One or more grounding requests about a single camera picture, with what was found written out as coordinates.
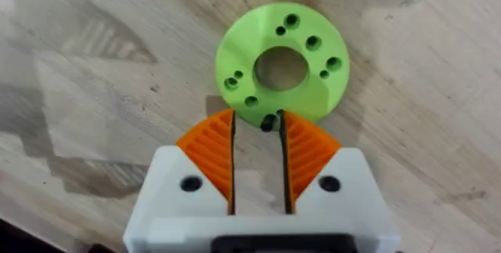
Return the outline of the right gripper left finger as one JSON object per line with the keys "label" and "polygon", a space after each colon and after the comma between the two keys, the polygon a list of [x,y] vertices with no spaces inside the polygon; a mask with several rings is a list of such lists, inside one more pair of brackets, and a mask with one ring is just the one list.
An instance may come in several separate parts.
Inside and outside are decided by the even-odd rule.
{"label": "right gripper left finger", "polygon": [[208,250],[212,223],[234,212],[235,112],[206,118],[159,147],[124,232],[128,250]]}

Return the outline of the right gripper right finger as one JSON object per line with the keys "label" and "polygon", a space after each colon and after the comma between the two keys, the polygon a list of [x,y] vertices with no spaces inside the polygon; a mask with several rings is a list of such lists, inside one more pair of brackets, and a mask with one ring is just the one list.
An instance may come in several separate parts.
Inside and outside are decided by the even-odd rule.
{"label": "right gripper right finger", "polygon": [[363,152],[281,110],[285,215],[298,230],[392,230],[387,205]]}

